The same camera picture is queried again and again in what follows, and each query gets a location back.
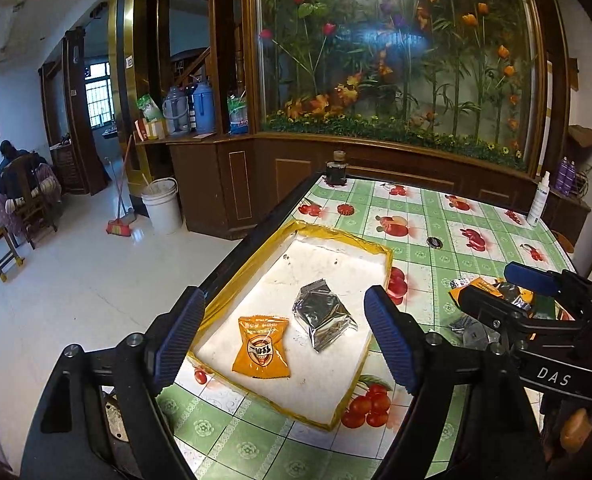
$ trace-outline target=orange snack bag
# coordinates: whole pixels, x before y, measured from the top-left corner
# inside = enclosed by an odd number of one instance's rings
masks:
[[[231,370],[258,379],[289,377],[291,372],[282,346],[282,335],[288,323],[286,317],[239,317],[243,345]]]

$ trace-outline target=wooden chair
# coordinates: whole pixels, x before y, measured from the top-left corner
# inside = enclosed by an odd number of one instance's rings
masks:
[[[49,224],[54,232],[58,231],[54,222],[54,216],[49,206],[47,199],[42,193],[41,187],[36,178],[36,169],[38,168],[38,160],[34,153],[27,153],[15,158],[1,174],[1,179],[5,185],[6,190],[9,192],[10,189],[19,189],[22,195],[22,200],[19,198],[14,199],[16,206],[14,214],[17,215],[23,223],[23,235],[25,239],[31,245],[32,249],[35,249],[34,241],[29,234],[28,227],[31,225],[32,220],[38,216],[41,216],[47,224]],[[32,185],[35,184],[35,188],[38,190],[36,196],[32,196]]]

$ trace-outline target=green checkered tablecloth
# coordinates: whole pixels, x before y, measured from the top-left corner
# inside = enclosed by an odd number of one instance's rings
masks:
[[[394,267],[402,270],[409,288],[398,308],[412,314],[426,331],[439,332],[454,344],[458,340],[448,324],[461,314],[448,295],[450,280],[502,276],[512,261],[544,270],[573,269],[544,224],[531,228],[523,216],[502,208],[411,186],[349,180],[346,186],[330,187],[321,179],[292,218],[390,247]],[[429,248],[428,237],[439,238],[442,248]],[[175,384],[164,389],[157,402],[189,466],[202,480],[371,478],[411,402],[405,389],[394,383],[375,340],[362,375],[390,389],[391,406],[380,427],[339,424],[333,431],[318,430],[217,378],[207,375],[207,382],[200,384],[194,372],[186,360]],[[365,388],[359,383],[355,393],[363,395]],[[447,466],[464,394],[463,386],[454,391],[430,474]],[[529,396],[536,412],[538,394]]]

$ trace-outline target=stool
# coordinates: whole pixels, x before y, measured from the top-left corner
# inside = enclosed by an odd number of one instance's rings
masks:
[[[1,238],[5,239],[7,246],[9,247],[9,251],[7,251],[7,253],[5,253],[0,259],[0,279],[5,283],[7,281],[7,275],[3,272],[3,268],[12,260],[16,260],[16,265],[22,267],[25,260],[18,256],[12,241],[9,239],[9,233],[7,233],[7,229],[5,229],[3,225],[0,225],[0,239]]]

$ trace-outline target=blue thermos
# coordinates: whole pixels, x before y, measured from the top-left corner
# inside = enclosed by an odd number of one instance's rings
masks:
[[[196,111],[196,133],[208,134],[216,127],[214,115],[214,94],[207,81],[198,83],[193,91],[193,107]]]

